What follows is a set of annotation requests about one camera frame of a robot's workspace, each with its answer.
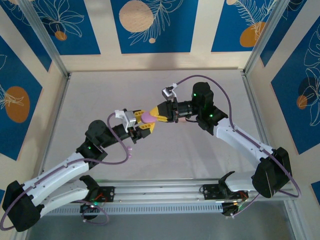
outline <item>black joint housing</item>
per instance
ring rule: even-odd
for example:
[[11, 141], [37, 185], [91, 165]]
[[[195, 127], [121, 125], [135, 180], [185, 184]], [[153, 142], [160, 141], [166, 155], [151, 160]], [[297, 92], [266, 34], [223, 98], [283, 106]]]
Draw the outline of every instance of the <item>black joint housing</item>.
[[149, 136], [151, 131], [149, 128], [141, 129], [139, 126], [137, 126], [135, 129], [132, 127], [132, 129], [129, 130], [129, 133], [133, 143], [136, 144], [139, 139], [144, 139]]
[[[284, 148], [279, 147], [277, 150], [273, 150], [272, 155], [292, 176], [288, 152]], [[289, 178], [270, 157], [261, 158], [260, 161], [252, 176], [252, 184], [262, 196], [271, 198], [289, 182]]]
[[198, 108], [195, 107], [191, 101], [178, 102], [177, 98], [173, 101], [164, 101], [158, 106], [160, 116], [166, 117], [169, 123], [178, 122], [179, 118], [190, 118], [197, 114]]
[[[75, 152], [80, 153], [85, 159], [95, 159], [98, 161], [102, 161], [108, 155], [103, 149], [96, 147], [88, 138], [85, 139], [85, 142]], [[89, 169], [99, 164], [98, 162], [86, 160], [84, 162], [89, 164]]]
[[228, 115], [214, 106], [214, 93], [207, 82], [197, 82], [192, 89], [192, 105], [197, 108], [196, 121], [203, 130], [211, 135], [218, 122]]
[[99, 191], [98, 183], [90, 176], [85, 175], [79, 178], [80, 181], [83, 181], [86, 185], [86, 188], [89, 190], [88, 194], [85, 197], [85, 200], [90, 202], [92, 197], [96, 197]]
[[226, 179], [229, 177], [231, 174], [233, 174], [235, 171], [230, 171], [226, 175], [224, 175], [222, 178], [218, 180], [218, 188], [220, 193], [223, 195], [225, 199], [228, 199], [230, 196], [233, 196], [235, 193], [231, 191], [227, 184], [226, 184]]
[[[114, 126], [112, 130], [121, 140], [129, 138], [122, 124]], [[97, 147], [101, 146], [106, 148], [118, 142], [102, 120], [95, 120], [90, 123], [88, 130], [85, 132], [85, 136]]]
[[[23, 192], [24, 189], [17, 181], [10, 183], [5, 191], [2, 204], [3, 210], [6, 211], [10, 204]], [[35, 206], [30, 197], [25, 194], [9, 211], [8, 217], [17, 232], [23, 232], [39, 221], [40, 212], [43, 207], [43, 205]]]

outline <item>black bracket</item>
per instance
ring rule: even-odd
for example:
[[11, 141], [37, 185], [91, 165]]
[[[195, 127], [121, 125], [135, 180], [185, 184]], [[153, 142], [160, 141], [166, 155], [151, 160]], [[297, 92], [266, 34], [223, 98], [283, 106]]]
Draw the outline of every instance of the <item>black bracket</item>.
[[225, 197], [225, 194], [220, 191], [219, 184], [204, 184], [200, 188], [200, 193], [203, 194], [204, 200], [237, 200], [242, 199], [242, 195], [239, 192], [232, 192], [232, 195]]
[[[99, 213], [100, 210], [92, 207], [94, 205], [97, 205], [98, 203], [113, 203], [115, 197], [115, 187], [114, 186], [100, 186], [97, 191], [95, 192], [95, 195], [91, 195], [87, 199], [92, 203], [92, 205], [83, 204], [80, 206], [80, 213]], [[92, 220], [96, 218], [98, 215], [84, 215], [84, 219], [86, 220]]]
[[92, 203], [112, 203], [114, 201], [114, 186], [99, 186], [90, 175], [84, 175], [80, 177], [80, 180], [85, 183], [89, 190], [84, 200]]

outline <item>white leaf pattern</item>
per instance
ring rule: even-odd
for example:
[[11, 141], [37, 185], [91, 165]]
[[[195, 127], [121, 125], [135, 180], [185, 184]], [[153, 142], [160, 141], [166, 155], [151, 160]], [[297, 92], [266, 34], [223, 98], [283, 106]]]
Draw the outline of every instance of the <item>white leaf pattern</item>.
[[[5, 6], [16, 19], [30, 26], [18, 5], [8, 0], [0, 1], [5, 3]], [[53, 33], [55, 33], [55, 31], [61, 31], [77, 35], [79, 38], [82, 37], [83, 33], [76, 24], [82, 23], [85, 16], [69, 10], [69, 0], [34, 0], [31, 3], [39, 18], [42, 20], [42, 23], [49, 25], [49, 29], [52, 30]]]
[[[174, 9], [173, 3], [179, 1]], [[139, 41], [146, 42], [149, 39], [157, 39], [162, 31], [166, 30], [166, 25], [170, 27], [169, 14], [177, 10], [184, 0], [145, 0], [145, 4], [150, 8], [153, 15], [152, 25], [145, 31], [132, 32], [129, 39], [133, 39], [130, 46]]]
[[[6, 64], [7, 56], [0, 54], [0, 70]], [[0, 84], [0, 109], [3, 109], [6, 105], [10, 106], [10, 104], [17, 104], [23, 106], [22, 100], [24, 97], [16, 98], [10, 94], [8, 94]]]
[[283, 14], [282, 14], [282, 17], [287, 20], [288, 19], [288, 14], [289, 14], [289, 11], [290, 12], [296, 12], [298, 11], [301, 6], [302, 6], [302, 3], [304, 2], [305, 0], [294, 0], [294, 1], [290, 1], [286, 7], [286, 9], [284, 10]]
[[267, 4], [266, 0], [261, 8], [257, 7], [255, 0], [237, 0], [234, 5], [238, 8], [240, 17], [246, 21], [250, 27], [253, 26], [255, 39], [257, 40], [261, 33], [261, 23], [270, 15], [278, 0], [270, 0]]
[[311, 127], [315, 127], [320, 123], [320, 25], [312, 34], [308, 49], [304, 56], [304, 65], [307, 67], [305, 73], [308, 77], [308, 86], [303, 91], [306, 103], [304, 107], [310, 107], [310, 123]]

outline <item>beige wall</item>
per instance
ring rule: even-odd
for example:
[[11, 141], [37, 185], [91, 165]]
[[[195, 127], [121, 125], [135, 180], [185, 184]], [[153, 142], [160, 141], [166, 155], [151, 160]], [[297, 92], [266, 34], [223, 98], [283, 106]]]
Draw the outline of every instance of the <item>beige wall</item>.
[[189, 53], [121, 54], [110, 0], [84, 0], [101, 55], [63, 55], [74, 71], [243, 68], [251, 51], [211, 53], [225, 0], [199, 0]]
[[[0, 23], [0, 36], [42, 85], [42, 92], [17, 161], [0, 153], [0, 189], [5, 190], [7, 185], [14, 180], [23, 183], [38, 173], [34, 170], [36, 165], [39, 167], [39, 162], [42, 160], [44, 149], [48, 143], [54, 119], [52, 113], [57, 107], [59, 101], [57, 96], [61, 93], [65, 80], [54, 64], [51, 64], [49, 72], [44, 69], [1, 7]], [[7, 219], [4, 226], [12, 226], [10, 220]], [[11, 234], [12, 231], [0, 231], [0, 239], [10, 239]]]
[[320, 144], [298, 154], [271, 81], [319, 17], [319, 9], [320, 1], [308, 0], [266, 67], [259, 59], [248, 74], [271, 143], [289, 152], [292, 174], [302, 191], [302, 198], [298, 201], [314, 239], [319, 239], [316, 236], [320, 235], [320, 206], [311, 183], [320, 180]]

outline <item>purple cable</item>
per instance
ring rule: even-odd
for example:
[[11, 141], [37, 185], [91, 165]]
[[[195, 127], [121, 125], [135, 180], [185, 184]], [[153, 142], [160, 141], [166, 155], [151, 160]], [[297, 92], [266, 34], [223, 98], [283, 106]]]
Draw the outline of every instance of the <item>purple cable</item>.
[[[129, 150], [127, 149], [127, 147], [125, 146], [125, 144], [122, 142], [122, 140], [117, 136], [117, 134], [115, 133], [115, 131], [113, 131], [113, 129], [111, 128], [110, 126], [110, 118], [112, 116], [114, 116], [115, 113], [112, 113], [109, 115], [109, 117], [107, 118], [107, 126], [110, 130], [110, 132], [112, 133], [112, 135], [115, 137], [115, 139], [118, 140], [118, 142], [121, 144], [121, 146], [123, 147], [125, 153], [126, 153], [126, 158], [123, 160], [123, 161], [119, 161], [119, 162], [104, 162], [104, 161], [99, 161], [99, 160], [95, 160], [95, 159], [91, 159], [91, 158], [82, 158], [82, 159], [76, 159], [76, 160], [73, 160], [73, 161], [70, 161], [66, 164], [66, 166], [62, 165], [60, 167], [58, 167], [57, 169], [53, 170], [52, 172], [50, 172], [48, 175], [42, 177], [41, 179], [39, 179], [38, 181], [36, 181], [34, 183], [34, 187], [36, 187], [37, 185], [39, 185], [41, 182], [43, 182], [44, 180], [46, 180], [47, 178], [49, 178], [50, 176], [54, 175], [55, 173], [59, 172], [61, 169], [63, 168], [68, 168], [70, 165], [72, 164], [75, 164], [75, 163], [78, 163], [78, 162], [84, 162], [84, 161], [88, 161], [88, 162], [94, 162], [94, 163], [98, 163], [98, 164], [104, 164], [104, 165], [119, 165], [119, 164], [123, 164], [125, 163], [128, 158], [129, 158]], [[5, 219], [6, 217], [8, 216], [8, 213], [11, 211], [11, 209], [13, 208], [13, 206], [25, 195], [27, 194], [31, 189], [33, 188], [33, 186], [30, 186], [28, 187], [25, 191], [23, 191], [10, 205], [9, 207], [7, 208], [7, 210], [4, 212], [1, 220], [0, 220], [0, 230], [2, 231], [8, 231], [8, 230], [11, 230], [14, 228], [14, 226], [11, 226], [11, 227], [4, 227], [4, 222], [5, 222]], [[84, 201], [84, 200], [78, 200], [76, 202], [79, 202], [79, 203], [87, 203], [87, 204], [92, 204], [88, 201]], [[107, 221], [104, 222], [104, 223], [94, 223], [94, 222], [90, 222], [88, 221], [88, 223], [91, 223], [91, 224], [95, 224], [95, 225], [104, 225], [106, 224], [108, 221], [109, 221], [109, 216], [108, 214], [106, 213], [106, 211], [104, 211], [101, 207], [99, 206], [95, 206], [97, 209], [99, 209], [102, 213], [104, 213], [104, 215], [106, 216], [107, 218]]]
[[115, 137], [115, 139], [117, 139], [117, 141], [121, 144], [121, 146], [123, 147], [124, 151], [125, 151], [125, 159], [123, 161], [119, 161], [119, 162], [109, 162], [110, 165], [119, 165], [119, 164], [124, 164], [126, 161], [128, 161], [129, 159], [129, 150], [128, 148], [126, 147], [126, 145], [124, 144], [124, 142], [120, 139], [120, 137], [118, 137], [118, 135], [115, 133], [115, 131], [111, 128], [110, 126], [110, 118], [115, 116], [116, 114], [115, 113], [111, 113], [107, 120], [106, 120], [106, 125], [108, 126], [110, 132], [112, 133], [112, 135]]
[[[208, 76], [204, 76], [204, 75], [191, 75], [191, 76], [188, 76], [188, 77], [182, 79], [181, 81], [179, 81], [179, 82], [177, 83], [177, 85], [183, 83], [184, 81], [186, 81], [186, 80], [188, 80], [188, 79], [196, 78], [196, 77], [205, 78], [205, 79], [213, 82], [213, 83], [223, 92], [223, 94], [225, 95], [226, 100], [227, 100], [227, 102], [228, 102], [228, 105], [229, 105], [229, 120], [230, 120], [230, 125], [231, 125], [231, 127], [233, 128], [233, 130], [234, 130], [235, 132], [237, 132], [238, 134], [240, 134], [242, 137], [244, 137], [244, 138], [247, 139], [249, 142], [251, 142], [252, 144], [254, 144], [258, 149], [260, 149], [261, 146], [260, 146], [258, 143], [256, 143], [254, 140], [252, 140], [252, 139], [251, 139], [250, 137], [248, 137], [247, 135], [243, 134], [241, 131], [235, 129], [235, 125], [234, 125], [233, 120], [232, 120], [232, 107], [231, 107], [230, 98], [229, 98], [228, 94], [226, 93], [226, 91], [222, 88], [222, 86], [221, 86], [219, 83], [217, 83], [215, 80], [213, 80], [212, 78], [210, 78], [210, 77], [208, 77]], [[284, 174], [290, 179], [290, 181], [292, 182], [292, 184], [294, 185], [294, 187], [295, 187], [295, 189], [296, 189], [296, 191], [297, 191], [297, 195], [291, 194], [291, 193], [286, 192], [286, 191], [283, 191], [283, 190], [279, 190], [279, 192], [280, 192], [280, 193], [283, 193], [283, 194], [286, 194], [286, 195], [288, 195], [288, 196], [294, 197], [294, 198], [300, 198], [301, 195], [302, 195], [301, 190], [300, 190], [297, 182], [296, 182], [296, 181], [294, 180], [294, 178], [291, 176], [291, 174], [290, 174], [290, 173], [285, 169], [285, 167], [284, 167], [283, 165], [281, 165], [281, 163], [280, 163], [274, 156], [272, 156], [267, 150], [263, 149], [262, 152], [265, 153], [265, 154], [267, 154], [267, 155], [280, 167], [280, 169], [284, 172]], [[252, 204], [252, 202], [254, 202], [254, 201], [257, 199], [258, 196], [259, 196], [259, 194], [258, 194], [258, 195], [251, 201], [251, 203], [250, 203], [248, 206], [246, 206], [243, 210], [245, 210], [247, 207], [249, 207], [249, 206]]]
[[[78, 200], [76, 201], [77, 203], [82, 203], [82, 204], [88, 204], [88, 205], [92, 205], [91, 202], [89, 201], [84, 201], [84, 200]], [[100, 210], [105, 216], [106, 216], [106, 221], [105, 222], [92, 222], [92, 221], [89, 221], [87, 219], [85, 219], [85, 213], [87, 210], [91, 209], [90, 207], [88, 207], [87, 209], [85, 209], [81, 215], [83, 221], [85, 223], [89, 223], [89, 224], [93, 224], [93, 225], [98, 225], [98, 226], [103, 226], [103, 225], [106, 225], [108, 222], [109, 222], [109, 216], [107, 214], [107, 212], [102, 208], [102, 207], [99, 207], [98, 205], [94, 205], [94, 208], [95, 209], [98, 209]]]

